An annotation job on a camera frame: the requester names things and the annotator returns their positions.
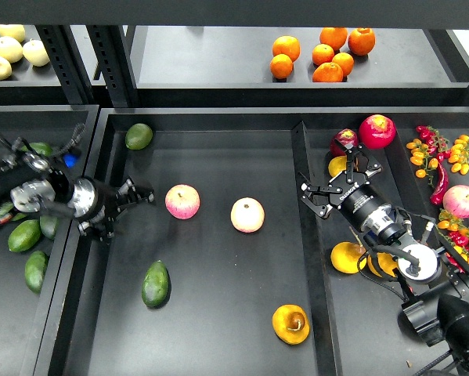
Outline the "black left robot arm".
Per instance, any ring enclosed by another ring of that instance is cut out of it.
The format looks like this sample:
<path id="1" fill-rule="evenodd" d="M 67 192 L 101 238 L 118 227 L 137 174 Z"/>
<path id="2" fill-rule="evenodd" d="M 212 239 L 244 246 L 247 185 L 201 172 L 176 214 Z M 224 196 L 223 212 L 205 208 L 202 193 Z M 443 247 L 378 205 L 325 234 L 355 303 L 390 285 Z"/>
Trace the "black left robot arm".
<path id="1" fill-rule="evenodd" d="M 70 141 L 51 155 L 37 152 L 19 137 L 14 142 L 0 133 L 8 153 L 0 159 L 0 205 L 10 200 L 18 212 L 75 220 L 82 236 L 108 241 L 117 217 L 140 203 L 154 201 L 149 183 L 128 177 L 113 188 L 88 176 L 69 176 L 63 155 L 81 141 L 85 125 L 74 127 Z"/>

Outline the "yellow pear under right arm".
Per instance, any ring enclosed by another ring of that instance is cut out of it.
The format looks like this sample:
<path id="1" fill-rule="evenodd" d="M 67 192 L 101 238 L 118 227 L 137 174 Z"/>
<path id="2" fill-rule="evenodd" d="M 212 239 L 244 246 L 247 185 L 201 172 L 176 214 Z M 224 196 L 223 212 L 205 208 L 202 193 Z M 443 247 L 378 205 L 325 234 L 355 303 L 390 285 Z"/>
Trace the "yellow pear under right arm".
<path id="1" fill-rule="evenodd" d="M 377 262 L 383 272 L 385 272 L 390 277 L 395 277 L 394 269 L 398 267 L 398 264 L 390 254 L 378 253 Z M 371 273 L 378 277 L 381 277 L 379 269 L 372 263 L 372 258 L 370 255 L 367 257 L 367 265 Z"/>

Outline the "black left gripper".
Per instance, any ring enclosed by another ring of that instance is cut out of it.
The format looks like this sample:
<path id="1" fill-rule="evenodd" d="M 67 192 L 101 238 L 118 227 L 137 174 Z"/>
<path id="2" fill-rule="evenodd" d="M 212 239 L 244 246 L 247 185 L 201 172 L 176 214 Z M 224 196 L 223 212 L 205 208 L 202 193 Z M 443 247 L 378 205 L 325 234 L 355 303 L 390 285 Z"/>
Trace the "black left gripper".
<path id="1" fill-rule="evenodd" d="M 114 223 L 128 207 L 155 200 L 154 188 L 146 180 L 128 177 L 118 189 L 91 178 L 74 181 L 72 208 L 78 232 L 109 244 L 114 238 Z"/>

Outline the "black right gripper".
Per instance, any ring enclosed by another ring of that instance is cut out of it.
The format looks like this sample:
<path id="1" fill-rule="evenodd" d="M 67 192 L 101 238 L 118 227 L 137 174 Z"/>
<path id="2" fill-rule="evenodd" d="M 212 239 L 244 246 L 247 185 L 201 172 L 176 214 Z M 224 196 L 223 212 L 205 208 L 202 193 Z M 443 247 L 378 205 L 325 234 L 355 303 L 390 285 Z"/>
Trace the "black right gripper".
<path id="1" fill-rule="evenodd" d="M 327 186 L 313 185 L 299 172 L 301 202 L 320 219 L 328 219 L 336 208 L 356 230 L 381 233 L 393 223 L 391 205 L 368 181 L 382 171 L 381 163 L 363 143 L 344 145 L 335 139 L 334 144 L 345 153 L 346 169 Z"/>

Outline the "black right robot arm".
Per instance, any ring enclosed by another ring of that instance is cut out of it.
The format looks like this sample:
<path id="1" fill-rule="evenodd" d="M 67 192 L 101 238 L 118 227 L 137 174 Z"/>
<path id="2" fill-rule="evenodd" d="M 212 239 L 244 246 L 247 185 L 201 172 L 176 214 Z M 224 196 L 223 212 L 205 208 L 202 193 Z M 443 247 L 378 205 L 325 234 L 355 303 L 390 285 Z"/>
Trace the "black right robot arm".
<path id="1" fill-rule="evenodd" d="M 292 135 L 317 375 L 413 375 L 441 356 L 448 345 L 441 341 L 427 346 L 393 292 L 360 273 L 341 277 L 331 266 L 329 251 L 343 240 L 354 240 L 348 221 L 336 210 L 322 220 L 300 200 L 302 183 L 318 186 L 329 180 L 325 162 L 330 139 L 331 135 L 308 134 L 304 128 Z M 430 189 L 416 183 L 400 138 L 385 151 L 372 153 L 383 167 L 372 178 L 372 186 L 393 206 L 435 217 L 436 209 L 423 195 Z M 409 283 L 434 315 L 439 294 L 455 292 L 447 273 L 443 266 L 440 276 L 428 285 Z"/>

